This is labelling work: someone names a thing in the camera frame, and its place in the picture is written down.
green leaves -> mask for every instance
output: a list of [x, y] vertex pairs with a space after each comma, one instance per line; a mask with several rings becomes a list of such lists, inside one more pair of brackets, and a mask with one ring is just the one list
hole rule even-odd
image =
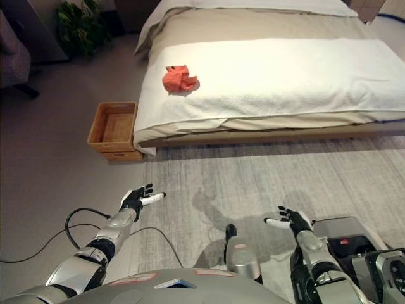
[[64, 2], [56, 10], [58, 37], [67, 53], [90, 56], [111, 40], [98, 19], [98, 8], [94, 0], [82, 0], [82, 9]]

gray carpet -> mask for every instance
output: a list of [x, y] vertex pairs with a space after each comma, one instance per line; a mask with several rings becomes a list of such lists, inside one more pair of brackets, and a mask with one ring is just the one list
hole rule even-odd
[[[262, 264], [265, 286], [293, 300], [289, 231], [264, 224], [278, 205], [311, 219], [354, 215], [392, 246], [405, 245], [405, 137], [158, 149], [144, 180], [167, 197], [138, 227], [162, 228], [186, 267], [223, 265], [224, 230], [237, 226]], [[164, 241], [140, 238], [138, 271], [177, 267]]]

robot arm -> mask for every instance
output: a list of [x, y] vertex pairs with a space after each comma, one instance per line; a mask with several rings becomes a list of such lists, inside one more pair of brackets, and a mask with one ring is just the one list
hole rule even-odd
[[371, 302], [330, 254], [327, 240], [315, 236], [305, 214], [282, 206], [279, 209], [281, 220], [265, 218], [265, 222], [292, 230], [308, 271], [315, 282], [321, 303], [370, 304]]
[[100, 286], [106, 276], [108, 263], [130, 236], [131, 226], [138, 221], [142, 207], [166, 195], [149, 195], [152, 191], [152, 184], [129, 191], [122, 200], [120, 211], [108, 220], [87, 246], [60, 263], [45, 286], [34, 287], [2, 303], [57, 304]]

label sticker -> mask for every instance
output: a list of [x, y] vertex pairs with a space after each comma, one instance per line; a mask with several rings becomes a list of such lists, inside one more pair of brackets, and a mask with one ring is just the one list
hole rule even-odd
[[130, 275], [129, 277], [124, 277], [123, 279], [114, 281], [114, 282], [110, 283], [109, 285], [112, 286], [112, 285], [119, 285], [119, 284], [146, 282], [148, 280], [153, 279], [157, 275], [158, 275], [157, 272], [153, 272], [151, 274], [134, 274], [134, 275]]
[[230, 272], [220, 270], [220, 269], [196, 269], [196, 274], [202, 276], [222, 276], [222, 277], [233, 277], [234, 275]]
[[238, 245], [235, 245], [234, 247], [235, 247], [235, 249], [241, 249], [241, 248], [246, 248], [247, 246], [246, 246], [246, 244], [238, 244]]

crumpled red towel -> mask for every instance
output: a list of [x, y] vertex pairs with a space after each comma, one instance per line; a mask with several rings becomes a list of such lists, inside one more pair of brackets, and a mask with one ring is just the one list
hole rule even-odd
[[167, 73], [163, 76], [163, 86], [169, 93], [191, 92], [198, 83], [197, 76], [189, 77], [186, 65], [167, 66]]

